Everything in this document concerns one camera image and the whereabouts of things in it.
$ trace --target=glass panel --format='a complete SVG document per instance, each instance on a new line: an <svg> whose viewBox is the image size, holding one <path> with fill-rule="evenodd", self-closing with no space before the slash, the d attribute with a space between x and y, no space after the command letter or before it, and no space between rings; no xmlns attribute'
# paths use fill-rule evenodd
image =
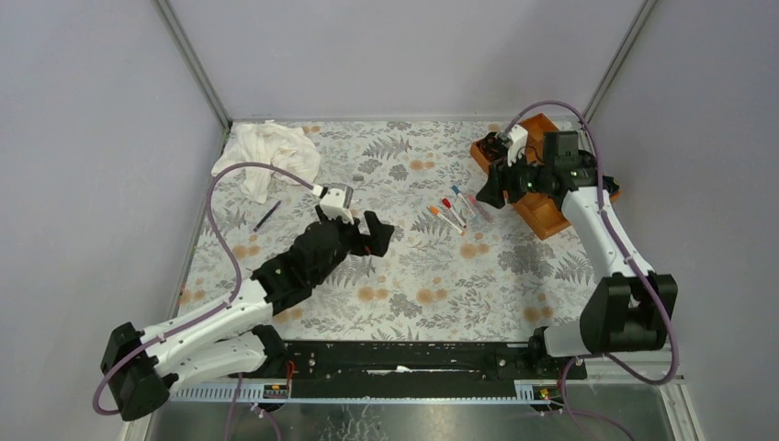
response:
<svg viewBox="0 0 779 441"><path fill-rule="evenodd" d="M660 393L633 385L569 385L575 409L600 412L636 439L673 440ZM169 402L157 415L152 440L222 439L228 403ZM287 404L274 412L285 440L571 440L586 436L568 415L540 418L529 406L510 404ZM601 421L580 418L603 441L627 439ZM232 440L273 440L267 418L239 404Z"/></svg>

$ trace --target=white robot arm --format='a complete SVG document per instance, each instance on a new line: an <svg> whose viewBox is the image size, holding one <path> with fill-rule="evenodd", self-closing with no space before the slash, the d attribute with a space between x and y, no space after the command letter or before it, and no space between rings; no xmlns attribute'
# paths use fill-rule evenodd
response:
<svg viewBox="0 0 779 441"><path fill-rule="evenodd" d="M348 254L383 256L388 250L395 227L366 211L370 234L360 233L360 220L349 211L352 192L349 186L313 186L322 200L319 221L241 281L237 292L141 330L129 322L116 328L100 367L122 419L143 417L186 385L238 372L269 378L281 372L288 355L267 325L271 318L310 297ZM137 355L128 359L133 351Z"/></svg>
<svg viewBox="0 0 779 441"><path fill-rule="evenodd" d="M579 234L599 281L579 320L536 329L528 342L531 357L542 362L662 348L667 330L641 279L651 284L669 317L676 301L676 282L671 275L655 274L627 239L609 192L598 189L616 191L618 185L604 176L599 186L596 161L591 153L579 150L579 134L546 133L543 163L533 164L524 155L511 160L518 152L512 152L516 143L511 136L491 133L490 137L485 141L502 145L508 157L490 165L487 184L477 199L499 209L505 205L504 192L512 203L528 192L550 197Z"/></svg>

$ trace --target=gray wall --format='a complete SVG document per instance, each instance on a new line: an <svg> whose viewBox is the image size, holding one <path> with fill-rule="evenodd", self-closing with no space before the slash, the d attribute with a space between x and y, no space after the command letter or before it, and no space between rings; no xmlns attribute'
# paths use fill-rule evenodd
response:
<svg viewBox="0 0 779 441"><path fill-rule="evenodd" d="M0 439L113 440L108 333L168 312L220 128L151 1L4 2L0 60Z"/></svg>
<svg viewBox="0 0 779 441"><path fill-rule="evenodd" d="M660 2L596 116L634 243L680 286L707 439L774 439L779 4Z"/></svg>
<svg viewBox="0 0 779 441"><path fill-rule="evenodd" d="M174 0L234 119L584 108L641 0Z"/></svg>

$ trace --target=crumpled towel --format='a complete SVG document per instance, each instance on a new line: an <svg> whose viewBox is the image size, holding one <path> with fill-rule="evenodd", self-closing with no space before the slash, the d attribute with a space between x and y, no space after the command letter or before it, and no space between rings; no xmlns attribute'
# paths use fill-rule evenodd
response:
<svg viewBox="0 0 779 441"><path fill-rule="evenodd" d="M232 126L232 136L221 158L211 169L211 175L218 175L233 164L265 163L312 182L319 173L321 159L314 143L303 133L302 128L292 129L273 121L263 124L238 123ZM267 200L271 175L290 184L298 184L264 168L245 167L242 172L246 178L241 184L241 191L250 200L261 204Z"/></svg>

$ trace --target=wooden box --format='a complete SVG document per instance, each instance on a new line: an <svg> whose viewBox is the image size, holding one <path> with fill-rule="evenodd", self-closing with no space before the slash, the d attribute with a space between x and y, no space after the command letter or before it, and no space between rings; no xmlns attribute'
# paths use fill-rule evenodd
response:
<svg viewBox="0 0 779 441"><path fill-rule="evenodd" d="M525 145L527 161L529 163L536 160L541 161L541 157L544 155L544 133L557 131L557 126L544 114L535 115L519 124L527 130L527 144ZM470 146L470 155L479 163L481 170L487 173L490 162L482 154L479 144L480 141L476 141ZM620 192L617 192L610 199L614 201L619 196ZM558 210L554 201L547 196L528 193L511 205L542 241L570 227L570 222Z"/></svg>

